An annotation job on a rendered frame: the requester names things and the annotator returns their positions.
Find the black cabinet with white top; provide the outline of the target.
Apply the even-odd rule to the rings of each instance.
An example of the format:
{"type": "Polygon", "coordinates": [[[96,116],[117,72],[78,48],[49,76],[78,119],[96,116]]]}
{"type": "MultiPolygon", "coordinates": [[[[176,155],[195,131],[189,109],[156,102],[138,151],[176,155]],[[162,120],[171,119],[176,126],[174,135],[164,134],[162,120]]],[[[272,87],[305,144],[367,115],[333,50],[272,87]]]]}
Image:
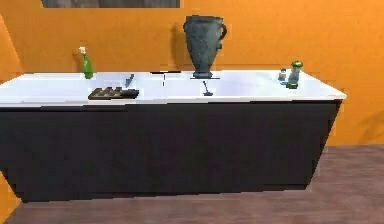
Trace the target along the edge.
{"type": "Polygon", "coordinates": [[[273,70],[25,74],[0,85],[0,173],[25,202],[302,190],[344,94],[273,70]],[[204,96],[206,81],[213,96],[204,96]],[[135,99],[89,100],[96,88],[135,99]]]}

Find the dark grey vase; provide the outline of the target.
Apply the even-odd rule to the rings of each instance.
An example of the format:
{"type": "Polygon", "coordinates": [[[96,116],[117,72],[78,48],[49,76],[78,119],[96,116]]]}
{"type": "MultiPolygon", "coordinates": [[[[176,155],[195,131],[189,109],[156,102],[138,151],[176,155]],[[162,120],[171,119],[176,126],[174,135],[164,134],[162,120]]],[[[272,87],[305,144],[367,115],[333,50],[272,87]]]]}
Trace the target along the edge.
{"type": "Polygon", "coordinates": [[[222,48],[221,41],[227,34],[226,25],[221,17],[190,15],[183,24],[187,50],[194,66],[193,77],[210,79],[210,71],[218,51],[222,48]]]}

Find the dark chocolate bar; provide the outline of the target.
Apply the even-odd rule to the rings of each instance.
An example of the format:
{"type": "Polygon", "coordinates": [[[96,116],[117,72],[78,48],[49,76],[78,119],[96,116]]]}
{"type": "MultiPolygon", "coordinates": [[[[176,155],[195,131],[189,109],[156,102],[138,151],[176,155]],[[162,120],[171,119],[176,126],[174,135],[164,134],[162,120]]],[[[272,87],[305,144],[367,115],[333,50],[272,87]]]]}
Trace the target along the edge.
{"type": "Polygon", "coordinates": [[[89,96],[89,100],[135,99],[139,95],[137,89],[123,90],[121,87],[96,88],[89,96]]]}

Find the green spray bottle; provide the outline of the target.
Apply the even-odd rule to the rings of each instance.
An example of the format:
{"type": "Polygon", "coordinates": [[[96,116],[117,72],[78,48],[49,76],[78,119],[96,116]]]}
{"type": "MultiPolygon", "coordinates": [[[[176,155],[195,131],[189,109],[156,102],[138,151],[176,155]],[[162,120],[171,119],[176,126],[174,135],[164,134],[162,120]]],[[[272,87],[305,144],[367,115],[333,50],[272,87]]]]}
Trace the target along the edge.
{"type": "Polygon", "coordinates": [[[83,73],[86,79],[91,79],[93,77],[93,69],[90,62],[90,59],[86,53],[86,48],[84,46],[79,47],[79,51],[83,57],[83,73]]]}

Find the grey framed wall picture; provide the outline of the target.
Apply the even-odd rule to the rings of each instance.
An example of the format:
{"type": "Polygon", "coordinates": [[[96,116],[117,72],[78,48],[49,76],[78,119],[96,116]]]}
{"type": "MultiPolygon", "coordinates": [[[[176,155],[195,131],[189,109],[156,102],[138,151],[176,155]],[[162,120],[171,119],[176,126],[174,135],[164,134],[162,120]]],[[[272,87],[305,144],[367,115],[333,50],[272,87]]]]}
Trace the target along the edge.
{"type": "Polygon", "coordinates": [[[45,8],[180,8],[181,0],[41,0],[45,8]]]}

